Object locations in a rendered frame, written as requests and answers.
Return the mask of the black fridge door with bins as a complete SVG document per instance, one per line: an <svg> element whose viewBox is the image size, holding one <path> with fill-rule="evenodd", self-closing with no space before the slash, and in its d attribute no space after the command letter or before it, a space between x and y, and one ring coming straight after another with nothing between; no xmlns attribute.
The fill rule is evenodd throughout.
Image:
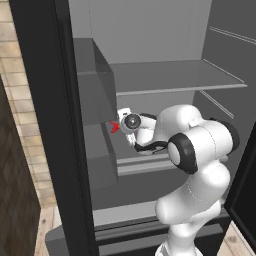
<svg viewBox="0 0 256 256"><path fill-rule="evenodd" d="M97 254L85 150L73 18L86 0L10 0L26 75L70 254Z"/></svg>

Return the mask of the grey glass fridge shelf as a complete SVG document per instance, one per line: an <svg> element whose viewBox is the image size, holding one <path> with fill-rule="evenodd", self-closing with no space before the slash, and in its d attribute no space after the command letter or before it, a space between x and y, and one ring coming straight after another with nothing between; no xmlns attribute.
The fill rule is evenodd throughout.
<svg viewBox="0 0 256 256"><path fill-rule="evenodd" d="M206 60L111 64L111 69L117 96L246 87Z"/></svg>

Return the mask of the grey fridge door bin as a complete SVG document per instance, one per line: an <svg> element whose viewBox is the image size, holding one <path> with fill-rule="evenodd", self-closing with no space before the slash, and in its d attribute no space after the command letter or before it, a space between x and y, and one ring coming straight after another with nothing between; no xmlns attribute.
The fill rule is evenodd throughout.
<svg viewBox="0 0 256 256"><path fill-rule="evenodd" d="M93 190L118 183L116 154L104 123L83 127L90 187Z"/></svg>
<svg viewBox="0 0 256 256"><path fill-rule="evenodd" d="M112 72L81 72L78 74L78 88L84 125L116 119L116 87Z"/></svg>
<svg viewBox="0 0 256 256"><path fill-rule="evenodd" d="M111 68L92 38L74 38L78 72L111 72Z"/></svg>

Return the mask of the dark brown cabinet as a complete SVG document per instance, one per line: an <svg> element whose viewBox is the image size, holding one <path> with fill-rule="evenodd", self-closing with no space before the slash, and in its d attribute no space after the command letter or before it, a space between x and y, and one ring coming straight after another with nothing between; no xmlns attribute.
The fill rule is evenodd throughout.
<svg viewBox="0 0 256 256"><path fill-rule="evenodd" d="M34 256L40 210L0 77L0 256Z"/></svg>

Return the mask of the grey fridge interior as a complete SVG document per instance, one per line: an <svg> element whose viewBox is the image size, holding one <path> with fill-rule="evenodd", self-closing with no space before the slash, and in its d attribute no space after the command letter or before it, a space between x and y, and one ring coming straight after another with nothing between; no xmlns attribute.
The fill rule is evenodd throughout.
<svg viewBox="0 0 256 256"><path fill-rule="evenodd" d="M86 0L93 38L111 64L206 60L246 83L243 88L117 96L117 111L159 114L177 104L196 106L205 118L232 123L246 142L256 120L256 0ZM154 201L187 176L168 169L118 176L92 193L95 210Z"/></svg>

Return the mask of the grey fridge bottom drawer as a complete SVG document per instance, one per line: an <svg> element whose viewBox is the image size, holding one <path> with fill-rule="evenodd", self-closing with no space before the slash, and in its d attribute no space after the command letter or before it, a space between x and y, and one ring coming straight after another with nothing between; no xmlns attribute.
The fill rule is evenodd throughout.
<svg viewBox="0 0 256 256"><path fill-rule="evenodd" d="M195 245L203 256L217 256L230 223L229 214L222 208L218 217L198 231ZM167 238L168 229L156 218L119 226L99 226L95 231L97 254L70 254L61 226L46 234L45 244L49 256L154 256L158 246Z"/></svg>

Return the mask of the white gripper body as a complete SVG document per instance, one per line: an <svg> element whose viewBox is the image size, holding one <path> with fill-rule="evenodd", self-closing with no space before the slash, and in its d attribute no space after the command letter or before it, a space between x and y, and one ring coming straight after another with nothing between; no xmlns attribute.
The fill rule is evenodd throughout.
<svg viewBox="0 0 256 256"><path fill-rule="evenodd" d="M124 132L124 133L128 133L128 128L126 127L125 123L124 123L124 119L127 115L129 115L131 113L131 109L130 108L121 108L117 111L118 114L118 120L119 120L119 125L120 125L120 129Z"/></svg>

